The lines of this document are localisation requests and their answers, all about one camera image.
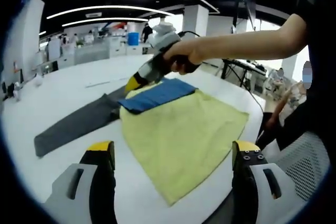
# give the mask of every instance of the folded cloth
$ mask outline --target folded cloth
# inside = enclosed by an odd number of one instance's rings
[[[179,79],[165,80],[161,84],[119,103],[132,114],[140,114],[159,105],[195,92],[195,87]]]
[[[127,97],[148,88],[134,90]],[[140,115],[121,107],[120,118],[126,143],[171,206],[225,159],[248,114],[197,89]]]
[[[119,119],[125,86],[81,107],[34,138],[36,156],[42,157],[81,136]]]

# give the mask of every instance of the ceiling light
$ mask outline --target ceiling light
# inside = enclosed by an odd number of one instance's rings
[[[44,46],[46,46],[47,44],[48,44],[48,42],[43,42],[43,43],[40,44],[40,47],[44,47]]]
[[[145,18],[93,18],[93,19],[86,19],[86,20],[67,23],[62,26],[65,27],[65,26],[71,26],[71,25],[80,24],[80,23],[93,22],[93,21],[105,21],[105,20],[129,20],[129,21],[144,21],[144,22],[148,21],[148,19],[145,19]]]
[[[88,6],[88,7],[82,7],[82,8],[72,9],[72,10],[66,10],[65,12],[53,14],[53,15],[47,17],[47,19],[54,18],[54,17],[60,16],[60,15],[63,15],[63,14],[67,14],[67,13],[78,12],[80,10],[107,9],[107,8],[145,10],[147,12],[161,13],[161,14],[168,15],[168,16],[174,16],[174,14],[172,14],[172,13],[167,13],[167,12],[164,12],[162,10],[154,10],[154,9],[144,8],[144,7],[127,6],[127,5],[99,5],[99,6]]]

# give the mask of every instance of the hand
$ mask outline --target hand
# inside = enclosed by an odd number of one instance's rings
[[[185,40],[175,43],[163,56],[165,60],[169,60],[174,55],[187,55],[192,64],[199,65],[202,63],[203,58],[197,49],[197,39]],[[184,65],[178,65],[174,62],[171,66],[173,72],[186,74]]]
[[[276,124],[276,119],[275,119],[275,118],[270,118],[270,119],[266,122],[266,124],[265,124],[265,128],[269,130],[269,129],[273,128],[273,127],[275,126],[275,124]]]

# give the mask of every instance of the gray cloth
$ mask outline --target gray cloth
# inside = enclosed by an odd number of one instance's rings
[[[125,86],[81,107],[34,138],[36,156],[42,157],[81,136],[119,119]]]

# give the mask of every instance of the blue trash bin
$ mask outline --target blue trash bin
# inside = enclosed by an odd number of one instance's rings
[[[128,45],[130,46],[139,45],[139,33],[128,33]]]

